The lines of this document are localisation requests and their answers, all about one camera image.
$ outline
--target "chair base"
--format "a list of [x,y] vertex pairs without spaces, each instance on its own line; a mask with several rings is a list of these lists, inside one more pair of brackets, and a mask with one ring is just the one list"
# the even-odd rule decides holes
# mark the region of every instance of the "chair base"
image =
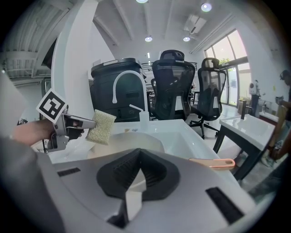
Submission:
[[204,127],[208,128],[208,129],[211,129],[211,130],[214,130],[216,131],[216,135],[218,135],[218,132],[219,130],[218,129],[215,129],[214,127],[210,126],[209,123],[204,123],[204,119],[202,118],[200,121],[190,121],[190,124],[189,124],[190,127],[197,127],[199,126],[201,128],[201,131],[202,131],[202,139],[204,140],[205,139],[205,134],[204,134]]

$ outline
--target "scrubbing sponge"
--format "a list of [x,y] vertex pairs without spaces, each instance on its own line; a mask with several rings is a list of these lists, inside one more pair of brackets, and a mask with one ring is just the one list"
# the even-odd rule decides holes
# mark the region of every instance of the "scrubbing sponge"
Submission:
[[86,140],[103,145],[108,145],[110,132],[114,124],[115,116],[95,110],[93,120],[97,123],[96,127],[89,129]]

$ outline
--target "round ceiling light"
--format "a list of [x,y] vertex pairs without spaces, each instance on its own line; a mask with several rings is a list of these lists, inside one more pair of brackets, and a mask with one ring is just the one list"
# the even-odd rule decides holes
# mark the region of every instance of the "round ceiling light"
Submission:
[[188,42],[189,40],[190,40],[190,37],[186,36],[186,37],[183,38],[183,41],[185,41],[185,42]]
[[212,9],[212,6],[210,3],[203,3],[201,6],[201,10],[204,12],[211,11],[211,9]]
[[148,0],[136,0],[138,3],[146,3]]
[[148,37],[145,38],[146,42],[151,42],[152,40],[153,40],[153,38],[151,36],[148,36]]

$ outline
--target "white faucet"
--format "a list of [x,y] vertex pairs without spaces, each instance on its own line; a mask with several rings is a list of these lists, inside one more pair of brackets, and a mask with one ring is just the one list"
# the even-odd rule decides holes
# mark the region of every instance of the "white faucet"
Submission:
[[147,97],[146,97],[146,82],[144,81],[143,77],[141,76],[141,74],[139,74],[138,72],[136,71],[123,71],[122,73],[120,73],[116,79],[114,80],[114,83],[113,83],[113,100],[112,100],[112,103],[116,104],[117,103],[117,99],[116,99],[116,84],[118,82],[118,80],[125,74],[134,74],[136,75],[137,77],[139,77],[141,83],[142,83],[142,89],[143,89],[143,92],[144,92],[144,101],[145,101],[145,110],[139,108],[139,107],[136,107],[132,104],[130,104],[129,106],[132,107],[132,108],[135,108],[137,110],[140,110],[140,128],[142,131],[147,131],[148,129],[148,125],[149,125],[149,112],[148,112],[148,106],[147,106]]

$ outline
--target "sponge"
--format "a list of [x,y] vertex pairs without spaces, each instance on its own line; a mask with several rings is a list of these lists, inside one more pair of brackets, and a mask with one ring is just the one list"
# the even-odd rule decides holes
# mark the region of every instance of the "sponge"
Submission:
[[97,123],[96,127],[89,129],[86,140],[103,145],[108,145],[110,133],[114,124],[115,116],[95,110],[93,120]]

